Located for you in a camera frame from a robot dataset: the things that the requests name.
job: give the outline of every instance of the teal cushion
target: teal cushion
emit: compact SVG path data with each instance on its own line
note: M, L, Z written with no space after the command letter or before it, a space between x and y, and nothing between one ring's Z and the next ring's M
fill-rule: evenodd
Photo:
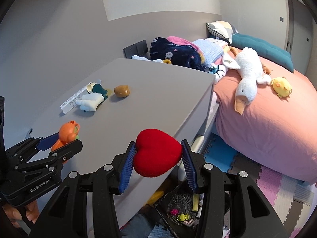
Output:
M263 39L236 33L232 35L231 46L237 47L239 49L251 47L253 50L256 50L259 56L281 65L285 69L294 73L293 62L290 53L270 44Z

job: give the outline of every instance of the orange toy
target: orange toy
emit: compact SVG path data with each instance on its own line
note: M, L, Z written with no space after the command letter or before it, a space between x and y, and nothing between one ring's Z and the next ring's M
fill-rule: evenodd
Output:
M70 121L63 124L58 132L58 140L55 142L55 144L51 148L51 151L59 149L60 147L63 147L67 143L72 142L76 139L79 139L79 136L78 136L79 129L80 129L80 126L75 121Z

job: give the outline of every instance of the white glove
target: white glove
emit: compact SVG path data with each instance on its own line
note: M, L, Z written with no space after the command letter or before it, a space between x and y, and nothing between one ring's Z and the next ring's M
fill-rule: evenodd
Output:
M82 100L76 101L76 105L80 105L80 110L83 111L96 111L97 106L104 100L99 93L86 94L82 96Z

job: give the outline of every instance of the human hand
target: human hand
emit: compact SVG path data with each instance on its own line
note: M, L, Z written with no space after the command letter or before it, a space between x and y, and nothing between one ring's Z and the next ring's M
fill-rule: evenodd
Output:
M37 201L31 202L25 208L26 208L26 217L28 218L29 221L32 221L33 223L35 223L40 215L39 208L37 206ZM22 216L20 212L16 208L12 207L10 204L5 204L3 206L3 209L7 217L10 219L11 223L13 224L13 226L16 228L20 228L20 225L17 222L17 220L22 220Z

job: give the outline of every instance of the red heart plush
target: red heart plush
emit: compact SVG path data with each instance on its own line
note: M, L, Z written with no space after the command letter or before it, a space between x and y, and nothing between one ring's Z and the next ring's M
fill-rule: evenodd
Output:
M156 129L146 129L136 140L133 159L135 171L144 177L157 177L174 167L182 157L182 146L172 136Z

